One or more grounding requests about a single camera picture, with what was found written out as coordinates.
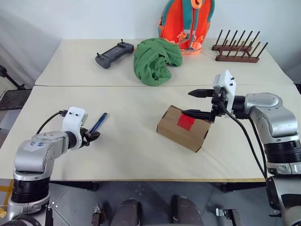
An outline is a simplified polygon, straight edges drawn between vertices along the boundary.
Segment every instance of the cable connector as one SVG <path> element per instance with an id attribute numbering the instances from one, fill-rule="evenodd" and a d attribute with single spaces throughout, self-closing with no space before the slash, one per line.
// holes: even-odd
<path id="1" fill-rule="evenodd" d="M 59 111 L 59 114 L 62 116 L 62 117 L 65 117 L 66 114 L 67 114 L 68 110 L 61 110 Z"/>

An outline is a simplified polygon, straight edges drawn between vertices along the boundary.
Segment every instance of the orange backpack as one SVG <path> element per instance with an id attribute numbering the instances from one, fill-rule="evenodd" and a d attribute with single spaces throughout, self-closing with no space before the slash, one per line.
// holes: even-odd
<path id="1" fill-rule="evenodd" d="M 197 54 L 208 32 L 214 0 L 169 0 L 159 21 L 159 37 Z"/>

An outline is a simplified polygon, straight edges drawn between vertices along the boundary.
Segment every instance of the gray floor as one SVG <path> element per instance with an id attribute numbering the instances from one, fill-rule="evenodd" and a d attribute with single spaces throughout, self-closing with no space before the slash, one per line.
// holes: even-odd
<path id="1" fill-rule="evenodd" d="M 174 194 L 186 196 L 198 207 L 205 226 L 231 226 L 226 218 L 217 218 L 216 207 L 238 209 L 243 226 L 280 226 L 281 220 L 270 218 L 276 212 L 269 207 L 265 188 L 223 193 L 215 184 L 187 182 L 101 182 L 98 191 L 50 185 L 50 204 L 54 208 L 55 226 L 90 226 L 94 206 L 107 210 L 106 226 L 117 207 L 128 198 L 143 206 L 143 224 L 168 223 L 170 201 Z"/>

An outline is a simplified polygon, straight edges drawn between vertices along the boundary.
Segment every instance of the wooden peg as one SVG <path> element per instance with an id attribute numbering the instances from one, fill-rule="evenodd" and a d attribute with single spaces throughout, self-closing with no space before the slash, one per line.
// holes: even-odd
<path id="1" fill-rule="evenodd" d="M 233 45 L 231 46 L 231 48 L 230 48 L 230 50 L 229 50 L 229 52 L 228 52 L 228 54 L 227 54 L 227 57 L 229 56 L 230 52 L 232 51 L 233 46 L 235 45 L 235 43 L 236 43 L 236 40 L 234 41 Z"/>
<path id="2" fill-rule="evenodd" d="M 221 48 L 220 56 L 222 56 L 222 52 L 224 51 L 224 48 L 225 48 L 225 46 L 226 46 L 227 43 L 228 43 L 228 40 L 225 40 L 225 41 L 226 41 L 226 42 L 225 42 L 225 45 L 223 45 L 222 48 Z"/>
<path id="3" fill-rule="evenodd" d="M 262 48 L 262 50 L 260 50 L 260 52 L 256 58 L 258 58 L 260 56 L 260 54 L 263 52 L 263 50 L 266 48 L 267 45 L 268 45 L 268 42 L 265 43 L 264 47 Z"/>
<path id="4" fill-rule="evenodd" d="M 253 39 L 253 43 L 255 43 L 255 40 L 257 39 L 257 37 L 258 37 L 259 33 L 260 33 L 260 31 L 259 31 L 259 32 L 257 32 L 257 34 L 256 34 L 255 38 Z"/>
<path id="5" fill-rule="evenodd" d="M 220 40 L 220 37 L 221 37 L 221 35 L 222 35 L 222 29 L 221 29 L 220 35 L 218 36 L 218 39 L 217 39 L 217 41 L 216 41 L 216 44 L 215 44 L 215 45 L 217 45 L 218 41 Z"/>
<path id="6" fill-rule="evenodd" d="M 222 43 L 222 46 L 225 44 L 225 42 L 226 42 L 226 40 L 227 40 L 229 34 L 230 34 L 230 30 L 228 30 L 228 33 L 227 33 L 227 35 L 226 35 L 226 37 L 225 37 L 224 42 Z"/>
<path id="7" fill-rule="evenodd" d="M 245 54 L 247 53 L 248 49 L 252 46 L 252 44 L 253 44 L 253 43 L 250 42 L 248 48 L 245 49 L 245 51 L 244 51 L 243 55 L 241 56 L 241 58 L 243 58 L 243 57 L 245 56 Z"/>
<path id="8" fill-rule="evenodd" d="M 238 32 L 238 30 L 236 30 L 236 31 L 235 31 L 235 34 L 234 34 L 234 36 L 233 36 L 233 38 L 232 38 L 232 40 L 231 40 L 231 42 L 230 42 L 229 46 L 231 46 L 231 44 L 232 44 L 233 40 L 235 39 L 235 36 L 236 36 L 237 32 Z"/>
<path id="9" fill-rule="evenodd" d="M 240 40 L 243 38 L 243 36 L 244 36 L 245 32 L 246 32 L 246 31 L 244 31 L 244 32 L 241 34 L 241 36 L 240 36 L 240 38 L 239 38 L 238 42 L 236 43 L 236 46 L 238 46 L 238 44 L 239 44 Z"/>
<path id="10" fill-rule="evenodd" d="M 253 50 L 253 52 L 251 53 L 251 55 L 249 56 L 249 58 L 253 55 L 253 53 L 255 52 L 255 50 L 257 49 L 257 47 L 260 45 L 260 42 L 256 45 L 255 49 Z"/>
<path id="11" fill-rule="evenodd" d="M 244 43 L 245 43 L 245 41 L 243 41 L 243 42 L 241 43 L 241 45 L 240 45 L 239 49 L 237 50 L 236 54 L 234 55 L 234 57 L 236 57 L 237 53 L 241 50 L 241 48 L 242 48 L 242 46 L 243 46 Z"/>
<path id="12" fill-rule="evenodd" d="M 246 41 L 245 41 L 243 47 L 245 47 L 245 45 L 246 45 L 247 41 L 249 40 L 249 38 L 250 38 L 250 36 L 251 36 L 252 33 L 253 33 L 253 31 L 250 32 L 250 34 L 249 34 L 249 36 L 247 37 L 247 39 L 246 39 Z"/>

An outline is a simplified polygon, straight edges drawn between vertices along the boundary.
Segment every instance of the cardboard box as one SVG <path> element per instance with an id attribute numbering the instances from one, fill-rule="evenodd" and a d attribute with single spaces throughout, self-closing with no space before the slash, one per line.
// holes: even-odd
<path id="1" fill-rule="evenodd" d="M 157 126 L 157 133 L 198 152 L 207 136 L 211 123 L 182 114 L 182 110 L 170 106 Z"/>

